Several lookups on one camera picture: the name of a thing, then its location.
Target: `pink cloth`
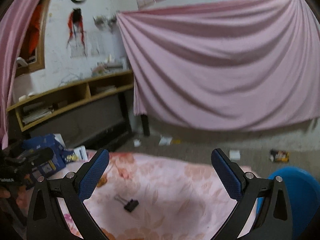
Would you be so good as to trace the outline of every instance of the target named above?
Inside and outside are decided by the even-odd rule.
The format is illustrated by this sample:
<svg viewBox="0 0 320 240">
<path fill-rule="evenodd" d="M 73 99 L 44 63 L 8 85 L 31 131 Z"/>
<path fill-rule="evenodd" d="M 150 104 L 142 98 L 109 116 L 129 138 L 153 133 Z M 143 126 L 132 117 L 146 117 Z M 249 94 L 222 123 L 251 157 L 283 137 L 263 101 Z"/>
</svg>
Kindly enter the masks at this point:
<svg viewBox="0 0 320 240">
<path fill-rule="evenodd" d="M 118 14 L 134 113 L 205 130 L 320 116 L 320 41 L 304 0 L 230 0 Z"/>
<path fill-rule="evenodd" d="M 14 0 L 0 22 L 0 140 L 8 145 L 6 109 L 11 105 L 12 86 L 17 69 L 16 58 L 39 0 Z"/>
<path fill-rule="evenodd" d="M 68 164 L 51 178 L 62 178 L 82 164 Z M 211 239 L 236 204 L 210 165 L 111 153 L 100 181 L 100 187 L 84 204 L 110 240 Z M 114 200 L 117 194 L 124 199 L 137 199 L 140 204 L 128 213 L 123 204 Z M 71 232 L 80 236 L 65 202 L 59 199 L 59 203 Z M 250 231 L 255 212 L 256 204 L 241 236 Z"/>
</svg>

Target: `metal bolt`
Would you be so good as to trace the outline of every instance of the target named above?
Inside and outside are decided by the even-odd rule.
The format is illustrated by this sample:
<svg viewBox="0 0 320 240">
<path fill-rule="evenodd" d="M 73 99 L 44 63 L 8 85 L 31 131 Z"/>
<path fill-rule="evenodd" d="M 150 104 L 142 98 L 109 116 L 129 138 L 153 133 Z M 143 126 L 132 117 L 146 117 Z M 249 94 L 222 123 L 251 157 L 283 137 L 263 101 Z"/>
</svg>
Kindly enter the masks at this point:
<svg viewBox="0 0 320 240">
<path fill-rule="evenodd" d="M 245 176 L 246 176 L 248 179 L 253 179 L 253 178 L 254 178 L 254 175 L 253 175 L 253 173 L 251 173 L 251 172 L 247 172 L 247 173 L 245 174 Z"/>
<path fill-rule="evenodd" d="M 73 171 L 70 171 L 70 172 L 67 173 L 66 176 L 67 176 L 68 179 L 72 179 L 75 176 L 75 173 Z"/>
<path fill-rule="evenodd" d="M 37 180 L 38 180 L 39 182 L 44 181 L 44 176 L 40 176 Z"/>
<path fill-rule="evenodd" d="M 276 176 L 276 181 L 281 182 L 282 178 L 280 176 Z"/>
</svg>

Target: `textured blue pad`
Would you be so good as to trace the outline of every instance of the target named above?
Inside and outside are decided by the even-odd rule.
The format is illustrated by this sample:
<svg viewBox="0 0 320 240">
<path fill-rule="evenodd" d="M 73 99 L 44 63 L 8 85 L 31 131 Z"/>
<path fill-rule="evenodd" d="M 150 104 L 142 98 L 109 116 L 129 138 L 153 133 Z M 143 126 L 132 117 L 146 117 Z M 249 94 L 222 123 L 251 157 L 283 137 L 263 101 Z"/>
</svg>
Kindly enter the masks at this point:
<svg viewBox="0 0 320 240">
<path fill-rule="evenodd" d="M 211 163 L 230 198 L 239 201 L 242 198 L 240 181 L 217 150 L 212 151 Z"/>
<path fill-rule="evenodd" d="M 103 150 L 79 184 L 78 196 L 82 202 L 91 197 L 108 164 L 109 152 Z"/>
</svg>

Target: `floral tablecloth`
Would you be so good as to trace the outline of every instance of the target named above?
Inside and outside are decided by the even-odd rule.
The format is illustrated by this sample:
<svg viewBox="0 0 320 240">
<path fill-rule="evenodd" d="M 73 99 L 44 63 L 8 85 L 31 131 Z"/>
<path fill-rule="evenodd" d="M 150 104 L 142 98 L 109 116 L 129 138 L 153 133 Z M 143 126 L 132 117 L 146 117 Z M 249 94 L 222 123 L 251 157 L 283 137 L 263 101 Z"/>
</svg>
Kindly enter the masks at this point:
<svg viewBox="0 0 320 240">
<path fill-rule="evenodd" d="M 71 163 L 54 175 L 63 177 L 83 163 Z M 242 167 L 247 172 L 249 167 Z M 129 213 L 114 199 L 119 194 L 139 205 Z M 59 200 L 71 232 L 81 236 L 63 200 Z M 137 153 L 111 153 L 110 163 L 90 199 L 84 201 L 110 240 L 211 239 L 233 210 L 212 166 Z M 256 205 L 241 232 L 249 232 Z"/>
</svg>

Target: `pink curtain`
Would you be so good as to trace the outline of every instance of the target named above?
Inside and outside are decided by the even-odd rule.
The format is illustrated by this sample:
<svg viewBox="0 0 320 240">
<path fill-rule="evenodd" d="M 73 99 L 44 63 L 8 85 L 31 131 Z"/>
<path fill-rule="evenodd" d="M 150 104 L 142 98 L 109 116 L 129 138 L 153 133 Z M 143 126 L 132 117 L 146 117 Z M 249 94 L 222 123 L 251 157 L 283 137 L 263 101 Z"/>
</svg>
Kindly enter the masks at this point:
<svg viewBox="0 0 320 240">
<path fill-rule="evenodd" d="M 14 0 L 0 22 L 0 139 L 2 148 L 8 145 L 6 108 L 11 105 L 12 86 L 20 54 L 32 13 L 39 0 Z"/>
<path fill-rule="evenodd" d="M 231 0 L 118 14 L 134 112 L 205 130 L 320 116 L 320 35 L 304 0 Z"/>
</svg>

